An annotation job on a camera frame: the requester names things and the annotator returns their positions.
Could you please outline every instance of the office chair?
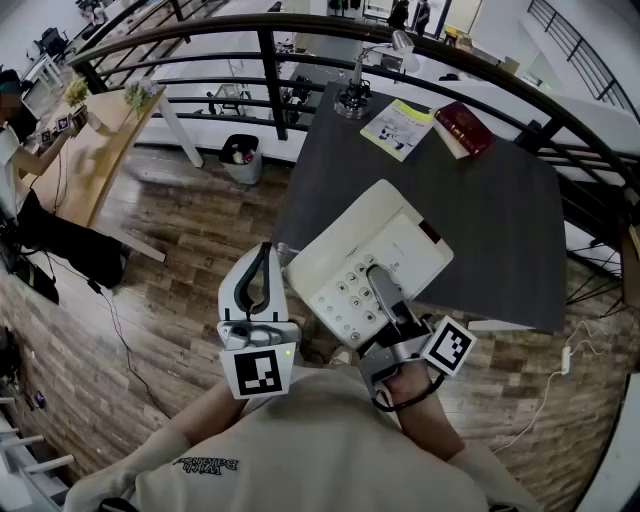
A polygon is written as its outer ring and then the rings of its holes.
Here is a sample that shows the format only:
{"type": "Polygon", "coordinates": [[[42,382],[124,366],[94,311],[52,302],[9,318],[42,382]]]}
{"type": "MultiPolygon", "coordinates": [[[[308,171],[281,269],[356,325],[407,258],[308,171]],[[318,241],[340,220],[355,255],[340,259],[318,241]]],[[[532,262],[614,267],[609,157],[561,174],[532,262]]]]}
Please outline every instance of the office chair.
{"type": "Polygon", "coordinates": [[[54,61],[64,62],[67,55],[76,52],[75,48],[65,51],[71,43],[67,38],[67,34],[64,31],[62,33],[64,34],[64,39],[60,36],[57,28],[48,28],[42,33],[42,39],[40,44],[38,44],[41,52],[43,50],[46,51],[54,61]]]}

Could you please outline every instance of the black metal railing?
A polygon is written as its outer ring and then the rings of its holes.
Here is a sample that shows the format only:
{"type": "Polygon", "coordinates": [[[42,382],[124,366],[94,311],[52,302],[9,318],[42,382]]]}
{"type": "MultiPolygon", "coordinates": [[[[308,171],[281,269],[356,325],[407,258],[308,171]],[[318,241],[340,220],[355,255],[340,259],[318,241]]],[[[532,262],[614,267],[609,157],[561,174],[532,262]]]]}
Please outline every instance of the black metal railing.
{"type": "Polygon", "coordinates": [[[640,123],[640,116],[627,93],[616,80],[609,66],[593,47],[558,11],[545,0],[531,0],[527,11],[540,22],[544,31],[558,43],[591,95],[598,101],[609,103],[631,112],[640,123]]]}
{"type": "MultiPolygon", "coordinates": [[[[315,67],[331,67],[342,70],[353,70],[355,64],[352,61],[337,60],[325,57],[317,57],[306,53],[283,52],[276,49],[274,32],[295,32],[300,34],[322,34],[340,38],[367,41],[371,43],[384,43],[391,40],[392,31],[385,26],[356,23],[333,17],[306,16],[293,14],[255,14],[243,16],[224,16],[175,23],[170,26],[158,27],[133,33],[129,36],[105,41],[102,45],[85,50],[76,55],[70,61],[71,66],[80,74],[83,74],[89,83],[92,93],[101,93],[122,89],[125,84],[109,87],[105,82],[110,76],[127,71],[129,73],[137,69],[153,69],[158,66],[171,65],[178,62],[189,61],[216,61],[228,59],[259,60],[264,66],[264,76],[237,77],[237,76],[198,76],[177,77],[158,80],[158,83],[167,86],[184,84],[239,84],[264,86],[268,90],[268,100],[258,100],[251,97],[238,97],[232,100],[228,98],[172,97],[170,90],[168,98],[171,103],[191,103],[209,105],[212,103],[225,103],[235,106],[254,106],[268,108],[271,115],[268,118],[251,117],[246,115],[217,115],[217,112],[207,114],[203,111],[196,113],[179,112],[182,119],[197,119],[203,121],[235,121],[250,124],[270,126],[276,129],[279,139],[286,140],[288,130],[308,129],[308,125],[291,122],[290,113],[300,112],[313,114],[314,107],[306,105],[293,105],[283,100],[283,89],[296,88],[314,92],[324,91],[324,85],[320,83],[300,82],[284,80],[278,76],[278,69],[283,62],[296,62],[309,64],[315,67]],[[184,39],[201,34],[233,33],[253,31],[257,33],[260,52],[233,52],[233,53],[208,53],[200,55],[188,55],[179,57],[161,57],[151,60],[124,64],[105,71],[97,71],[93,63],[97,59],[112,55],[123,50],[137,48],[140,45],[156,44],[166,40],[184,39]]],[[[597,193],[592,187],[584,186],[558,174],[560,188],[563,196],[563,206],[566,217],[579,227],[585,229],[593,236],[606,241],[612,246],[618,244],[618,227],[620,223],[629,224],[633,210],[621,196],[620,188],[612,186],[596,170],[587,164],[576,151],[564,147],[552,140],[553,136],[562,128],[566,128],[580,138],[586,150],[597,155],[598,161],[606,165],[607,169],[619,174],[630,187],[640,195],[640,181],[629,168],[629,161],[623,161],[616,155],[597,135],[587,126],[573,116],[562,106],[554,102],[547,95],[537,89],[529,87],[513,75],[506,73],[483,60],[457,50],[442,43],[410,36],[415,44],[414,53],[454,66],[455,68],[474,75],[482,80],[493,83],[503,90],[514,94],[518,98],[528,102],[547,116],[550,121],[544,127],[536,127],[534,124],[526,124],[507,112],[489,106],[477,99],[462,94],[459,91],[448,89],[438,83],[429,82],[414,76],[389,71],[379,66],[364,66],[364,72],[388,78],[397,82],[413,85],[428,90],[452,100],[462,101],[469,107],[476,108],[489,114],[504,123],[520,131],[517,143],[534,154],[541,148],[549,148],[563,162],[582,169],[591,177],[598,186],[597,193]]]]}
{"type": "MultiPolygon", "coordinates": [[[[212,12],[230,0],[160,0],[159,2],[149,5],[150,1],[151,0],[137,0],[134,2],[114,19],[109,20],[105,26],[87,41],[80,51],[84,52],[95,48],[103,41],[108,41],[108,37],[112,34],[129,36],[141,30],[158,28],[172,23],[181,23],[197,16],[211,15],[212,12]]],[[[92,62],[92,66],[95,69],[100,69],[100,66],[108,65],[110,68],[121,68],[124,72],[132,69],[128,68],[127,65],[145,61],[151,56],[158,57],[159,59],[168,57],[183,41],[189,43],[191,40],[189,37],[177,39],[170,41],[169,44],[166,44],[164,47],[162,46],[162,41],[160,41],[146,48],[142,55],[136,55],[135,50],[137,47],[134,47],[123,52],[122,55],[105,55],[92,62]],[[109,57],[113,57],[114,60],[117,59],[117,61],[115,63],[105,62],[109,57]]],[[[153,69],[154,68],[148,69],[145,76],[150,75],[153,69]]],[[[124,84],[132,75],[133,71],[126,73],[124,76],[115,75],[113,79],[109,81],[109,85],[114,85],[114,81],[124,84]]]]}

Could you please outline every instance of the dark gray table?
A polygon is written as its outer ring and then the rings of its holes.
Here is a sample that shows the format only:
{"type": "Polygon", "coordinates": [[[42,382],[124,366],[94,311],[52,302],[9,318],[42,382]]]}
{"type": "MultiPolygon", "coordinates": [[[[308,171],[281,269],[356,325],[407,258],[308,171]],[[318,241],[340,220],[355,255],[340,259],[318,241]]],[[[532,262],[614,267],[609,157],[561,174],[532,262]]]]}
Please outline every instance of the dark gray table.
{"type": "Polygon", "coordinates": [[[374,93],[371,115],[350,121],[333,111],[336,90],[336,84],[327,86],[315,114],[273,242],[303,249],[385,178],[454,252],[419,300],[544,331],[563,330],[566,249],[553,167],[502,139],[477,157],[455,160],[434,130],[399,162],[359,133],[393,98],[374,93]]]}

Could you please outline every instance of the book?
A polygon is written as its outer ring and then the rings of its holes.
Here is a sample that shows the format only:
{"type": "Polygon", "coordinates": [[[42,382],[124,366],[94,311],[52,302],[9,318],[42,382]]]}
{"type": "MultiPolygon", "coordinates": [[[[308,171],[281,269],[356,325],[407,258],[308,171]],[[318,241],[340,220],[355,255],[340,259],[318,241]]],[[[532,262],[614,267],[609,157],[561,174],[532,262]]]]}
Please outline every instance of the book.
{"type": "Polygon", "coordinates": [[[480,154],[495,140],[482,121],[459,101],[438,109],[434,117],[470,155],[480,154]]]}
{"type": "Polygon", "coordinates": [[[403,101],[393,100],[360,133],[402,162],[432,125],[431,114],[415,110],[403,101]]]}
{"type": "Polygon", "coordinates": [[[447,145],[449,151],[451,151],[451,154],[455,157],[456,160],[470,155],[470,153],[466,149],[464,149],[464,146],[460,144],[458,140],[453,135],[451,135],[451,133],[449,133],[449,130],[442,126],[438,120],[434,119],[433,129],[438,132],[438,135],[440,135],[440,138],[447,145]]]}

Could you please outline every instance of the lamp base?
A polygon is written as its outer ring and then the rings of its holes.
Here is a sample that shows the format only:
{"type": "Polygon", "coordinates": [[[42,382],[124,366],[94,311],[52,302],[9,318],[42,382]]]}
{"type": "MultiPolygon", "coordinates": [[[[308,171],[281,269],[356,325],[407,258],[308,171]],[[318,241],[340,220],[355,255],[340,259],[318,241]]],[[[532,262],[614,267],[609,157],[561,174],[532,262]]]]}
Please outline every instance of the lamp base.
{"type": "Polygon", "coordinates": [[[371,107],[366,102],[355,108],[350,107],[341,101],[340,93],[338,93],[333,102],[333,110],[335,110],[338,115],[347,119],[362,119],[369,114],[371,107]]]}
{"type": "Polygon", "coordinates": [[[349,81],[346,90],[340,90],[333,100],[333,109],[347,119],[362,119],[369,114],[371,91],[369,82],[360,80],[357,84],[349,81]]]}

